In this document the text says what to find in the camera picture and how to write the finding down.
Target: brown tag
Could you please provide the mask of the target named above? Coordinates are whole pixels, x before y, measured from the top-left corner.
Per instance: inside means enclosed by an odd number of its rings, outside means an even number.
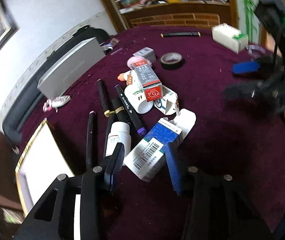
[[[127,86],[131,85],[132,84],[132,76],[131,75],[128,75],[127,76]]]

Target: gold band on marker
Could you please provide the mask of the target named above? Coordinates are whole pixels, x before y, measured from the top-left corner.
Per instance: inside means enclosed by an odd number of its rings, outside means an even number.
[[[124,110],[124,107],[121,106],[115,110],[115,113],[118,114],[121,110]]]
[[[105,117],[109,117],[110,114],[110,110],[107,110],[106,112],[104,112]]]

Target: long gray box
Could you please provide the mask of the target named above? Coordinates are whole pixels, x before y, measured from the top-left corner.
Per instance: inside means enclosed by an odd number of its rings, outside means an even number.
[[[50,99],[61,96],[104,56],[96,38],[84,40],[61,57],[40,78],[38,89]]]

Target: black tape roll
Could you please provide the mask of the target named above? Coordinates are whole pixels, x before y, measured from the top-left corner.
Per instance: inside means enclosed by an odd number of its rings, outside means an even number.
[[[183,57],[177,52],[167,53],[161,57],[161,67],[166,70],[178,69],[183,64]]]

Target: metal screw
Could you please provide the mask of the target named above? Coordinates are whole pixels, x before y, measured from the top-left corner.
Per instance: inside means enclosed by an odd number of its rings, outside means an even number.
[[[189,170],[191,173],[196,173],[196,172],[198,172],[198,168],[196,168],[195,166],[190,166],[190,167],[188,167],[188,170]]]
[[[57,179],[59,180],[59,181],[62,181],[62,180],[64,180],[66,178],[66,175],[65,174],[60,174],[60,175],[58,175],[58,177],[57,177]]]
[[[101,171],[102,171],[102,167],[96,166],[96,167],[94,167],[92,170],[93,170],[93,172],[98,173],[98,172],[101,172]]]
[[[278,90],[274,90],[273,92],[272,92],[272,96],[274,97],[274,98],[276,98],[277,96],[278,96]]]
[[[233,177],[227,174],[227,175],[224,176],[224,179],[227,180],[227,181],[232,181]]]

